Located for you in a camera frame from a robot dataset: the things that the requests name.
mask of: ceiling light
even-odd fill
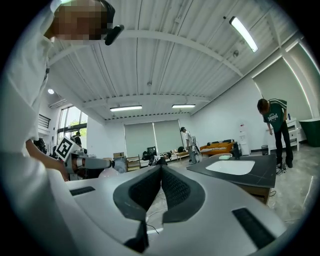
[[[172,105],[173,109],[187,109],[187,108],[194,108],[196,105],[194,104],[186,104],[186,105]]]
[[[111,112],[117,112],[117,111],[126,111],[126,110],[141,110],[142,106],[120,106],[120,107],[112,107],[110,108]]]
[[[237,17],[232,17],[229,22],[234,28],[241,34],[241,36],[244,38],[244,40],[248,43],[251,50],[255,53],[258,50],[258,47],[249,34],[248,30],[245,28],[245,26],[241,23],[241,21]]]

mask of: orange bench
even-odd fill
[[[200,153],[202,155],[216,155],[222,153],[230,153],[234,146],[235,142],[222,142],[222,143],[214,143],[210,146],[201,146]]]

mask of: trash can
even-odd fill
[[[320,147],[320,117],[299,121],[305,133],[308,144]]]
[[[263,145],[263,146],[261,146],[261,150],[262,150],[262,155],[263,155],[263,156],[269,155],[268,145]]]

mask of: green t-shirt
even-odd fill
[[[270,123],[274,132],[278,132],[284,122],[284,112],[282,109],[287,109],[287,102],[283,99],[272,98],[269,100],[270,110],[263,115],[263,121]]]

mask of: black pants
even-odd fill
[[[290,136],[288,131],[287,122],[283,122],[279,131],[274,133],[275,137],[275,146],[276,146],[276,164],[282,163],[282,142],[281,142],[281,133],[283,134],[283,139],[285,142],[285,151],[286,163],[292,163],[294,159],[294,154],[292,153],[291,145],[290,145]]]

